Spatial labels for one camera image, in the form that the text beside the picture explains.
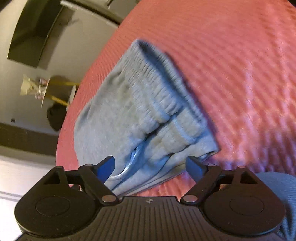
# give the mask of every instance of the wall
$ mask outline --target wall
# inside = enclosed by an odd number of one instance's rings
[[[15,205],[37,181],[55,166],[54,163],[55,158],[53,157],[0,146],[1,241],[13,241],[21,235],[14,218]]]
[[[117,27],[85,12],[63,10],[49,36],[40,67],[35,69],[7,60],[13,32],[26,1],[12,0],[0,12],[0,122],[57,134],[46,117],[52,103],[45,101],[41,108],[33,96],[19,96],[23,74],[31,78],[61,75],[80,82]]]

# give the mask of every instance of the gray cloth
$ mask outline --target gray cloth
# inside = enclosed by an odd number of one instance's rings
[[[296,178],[285,173],[258,173],[257,176],[282,200],[286,216],[278,232],[287,241],[296,240]]]
[[[74,148],[79,165],[115,157],[105,184],[119,196],[180,174],[189,155],[203,161],[218,150],[172,62],[141,40],[132,43],[80,113]]]

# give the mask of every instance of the mattress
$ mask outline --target mattress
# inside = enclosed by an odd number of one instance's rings
[[[208,163],[296,174],[296,9],[287,0],[142,0],[82,80],[57,165],[78,168],[75,121],[136,38],[172,58],[205,111],[221,149]],[[193,185],[184,173],[139,195],[180,197]]]

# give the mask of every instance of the pink bedsheet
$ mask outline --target pink bedsheet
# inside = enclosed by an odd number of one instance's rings
[[[214,123],[221,151],[209,162],[296,174],[296,9],[287,0],[142,0],[83,79],[57,165],[78,168],[77,116],[136,38],[172,57]],[[193,185],[184,173],[140,195],[180,197]]]

